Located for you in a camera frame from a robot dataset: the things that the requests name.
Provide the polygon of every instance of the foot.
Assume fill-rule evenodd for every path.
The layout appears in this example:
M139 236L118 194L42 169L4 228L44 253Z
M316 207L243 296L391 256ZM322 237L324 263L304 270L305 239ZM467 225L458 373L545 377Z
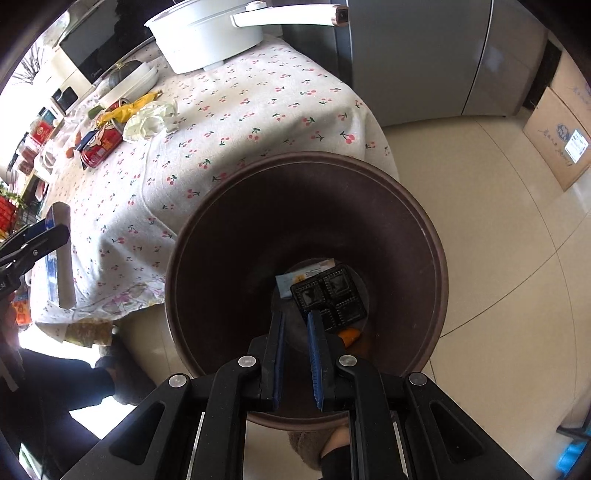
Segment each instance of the foot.
M118 336L113 335L111 345L100 346L99 352L95 368L104 368L109 372L115 383L113 398L119 403L139 405L156 388Z

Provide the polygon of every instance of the beige floor tile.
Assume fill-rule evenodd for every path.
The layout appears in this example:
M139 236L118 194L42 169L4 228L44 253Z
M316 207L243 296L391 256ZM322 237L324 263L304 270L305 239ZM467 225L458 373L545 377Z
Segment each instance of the beige floor tile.
M166 321L164 305L155 305L150 308L156 309L157 312L158 326L160 327L160 333L164 342L164 349L166 351L166 358L168 359L170 371L172 373L182 373L192 377L191 373L189 373L189 370L184 366L183 361L177 353L177 348L174 344L170 329L168 328L168 322Z
M160 332L160 313L158 307L138 310L121 319L119 324L119 334L127 348L157 385L171 374Z
M554 245L523 182L474 120L418 122L385 133L401 183L425 208L446 252L446 333L522 283Z
M430 360L427 362L427 365L425 365L425 368L423 368L423 373L435 382L435 375L433 374L433 367L431 366Z
M572 410L564 418L561 425L563 427L581 427L591 408L591 385L587 388L581 388L579 395L575 399Z
M431 357L441 389L535 478L546 478L565 445L554 432L572 407L575 361L557 255L441 338Z
M556 248L560 247L591 209L591 171L566 192L522 129L523 117L477 117L523 179L544 218Z
M558 250L577 339L577 397L591 387L591 214Z
M292 450L287 432L246 424L244 480L317 480L321 477Z

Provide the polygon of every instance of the brown bucket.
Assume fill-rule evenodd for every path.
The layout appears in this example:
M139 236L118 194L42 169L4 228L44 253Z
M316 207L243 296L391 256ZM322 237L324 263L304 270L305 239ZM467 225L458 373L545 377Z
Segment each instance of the brown bucket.
M277 307L275 275L324 258L352 270L368 310L349 352L389 374L422 370L447 308L447 267L433 224L381 170L342 155L300 152L228 177L178 236L165 304L190 372L214 373L246 354ZM304 320L288 318L286 332L279 410L249 419L283 430L343 423L344 413L316 409Z

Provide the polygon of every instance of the white pot lid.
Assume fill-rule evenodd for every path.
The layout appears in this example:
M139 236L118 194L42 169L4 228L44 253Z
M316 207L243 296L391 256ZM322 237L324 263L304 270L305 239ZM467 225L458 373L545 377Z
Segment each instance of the white pot lid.
M146 27L178 28L246 5L244 0L184 0L150 18Z

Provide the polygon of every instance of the pot handle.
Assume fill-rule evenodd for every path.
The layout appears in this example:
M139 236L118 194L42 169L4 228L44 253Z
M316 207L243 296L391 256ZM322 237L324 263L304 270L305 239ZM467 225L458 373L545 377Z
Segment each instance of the pot handle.
M349 7L346 5L315 4L287 5L286 7L258 8L232 15L236 27L257 25L307 24L345 27L349 24Z

